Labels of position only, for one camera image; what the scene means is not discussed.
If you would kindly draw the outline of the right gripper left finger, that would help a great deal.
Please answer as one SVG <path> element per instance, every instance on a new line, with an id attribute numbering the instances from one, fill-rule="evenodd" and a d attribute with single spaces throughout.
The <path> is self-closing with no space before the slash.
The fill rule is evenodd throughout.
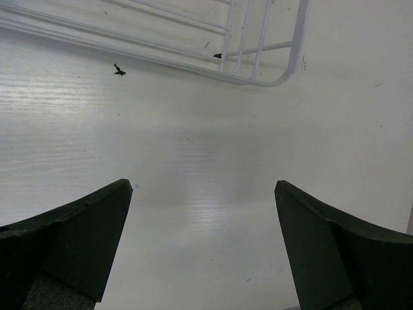
<path id="1" fill-rule="evenodd" d="M 102 301 L 133 189 L 117 180 L 1 226 L 1 309 L 94 309 Z"/>

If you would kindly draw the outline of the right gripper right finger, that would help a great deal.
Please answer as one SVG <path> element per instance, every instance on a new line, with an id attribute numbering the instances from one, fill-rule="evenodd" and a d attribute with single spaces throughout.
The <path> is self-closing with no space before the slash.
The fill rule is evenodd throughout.
<path id="1" fill-rule="evenodd" d="M 412 236 L 280 180 L 274 191 L 301 309 L 412 309 Z"/>

